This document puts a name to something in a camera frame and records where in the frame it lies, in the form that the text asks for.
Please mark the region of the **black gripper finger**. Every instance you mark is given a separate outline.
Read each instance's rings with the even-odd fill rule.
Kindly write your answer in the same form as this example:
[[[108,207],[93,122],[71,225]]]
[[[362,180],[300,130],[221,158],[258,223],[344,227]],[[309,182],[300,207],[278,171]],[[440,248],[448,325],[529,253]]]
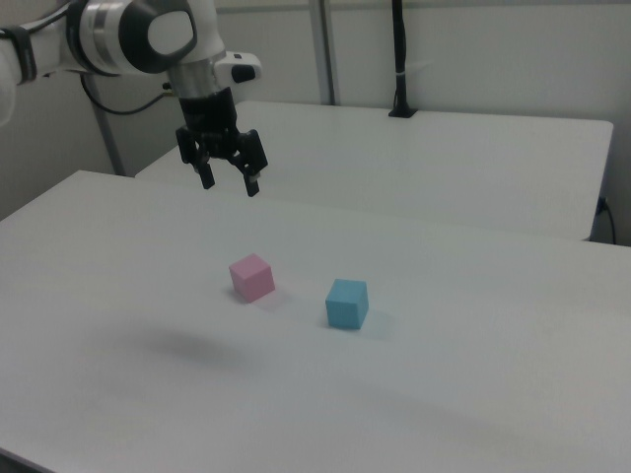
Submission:
[[[254,197],[259,192],[260,173],[268,166],[267,157],[256,130],[238,134],[236,150],[228,157],[228,161],[242,173],[247,196]]]
[[[213,187],[215,179],[208,164],[210,157],[206,153],[204,145],[196,141],[194,134],[186,126],[180,127],[175,135],[182,162],[193,167],[199,175],[204,189]]]

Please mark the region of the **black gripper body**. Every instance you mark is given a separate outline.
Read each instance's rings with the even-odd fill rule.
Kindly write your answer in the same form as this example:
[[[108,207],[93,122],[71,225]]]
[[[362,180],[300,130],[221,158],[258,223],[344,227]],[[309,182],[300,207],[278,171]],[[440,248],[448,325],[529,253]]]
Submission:
[[[231,88],[208,97],[179,99],[185,125],[212,158],[228,158],[236,150],[237,111]]]

